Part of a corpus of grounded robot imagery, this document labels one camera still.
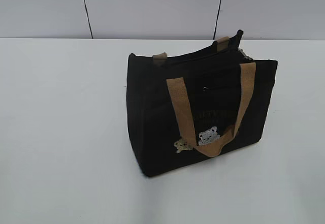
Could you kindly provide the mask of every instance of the black tote bag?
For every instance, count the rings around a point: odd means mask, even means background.
[[[247,57],[242,35],[182,56],[129,56],[128,132],[146,176],[260,140],[277,61]]]

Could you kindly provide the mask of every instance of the zipper pull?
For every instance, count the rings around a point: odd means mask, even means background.
[[[248,56],[248,55],[246,55],[246,54],[245,54],[245,52],[244,52],[244,50],[243,50],[243,49],[241,49],[241,48],[238,48],[238,51],[239,51],[240,53],[242,53],[242,55],[244,56],[244,58],[245,58],[245,59],[248,59],[248,60],[253,60],[253,58],[252,58],[252,57],[250,57],[250,56]]]

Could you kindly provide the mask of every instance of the tan handle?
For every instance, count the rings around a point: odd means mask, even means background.
[[[236,122],[234,125],[229,126],[219,139],[201,146],[197,145],[184,79],[167,79],[167,87],[173,103],[180,135],[190,146],[208,157],[215,157],[220,154],[223,146],[235,138],[254,92],[255,71],[256,63],[254,62],[240,64],[241,98]]]
[[[217,52],[223,51],[228,48],[229,44],[229,37],[222,37],[221,39],[217,40]]]

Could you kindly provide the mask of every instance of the canvas bag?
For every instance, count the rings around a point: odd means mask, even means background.
[[[129,56],[128,131],[146,176],[260,140],[277,61],[246,56],[242,35],[182,56]]]

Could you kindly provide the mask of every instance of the bag handle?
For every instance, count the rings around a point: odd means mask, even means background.
[[[241,98],[236,122],[225,130],[217,140],[206,145],[197,145],[193,116],[187,96],[184,78],[167,79],[167,87],[174,107],[178,129],[181,137],[200,153],[215,157],[220,154],[223,146],[232,141],[238,131],[246,109],[254,92],[256,63],[240,64]]]
[[[217,42],[217,52],[221,52],[223,50],[226,50],[226,48],[228,48],[228,44],[229,44],[229,37],[223,37],[218,39]]]

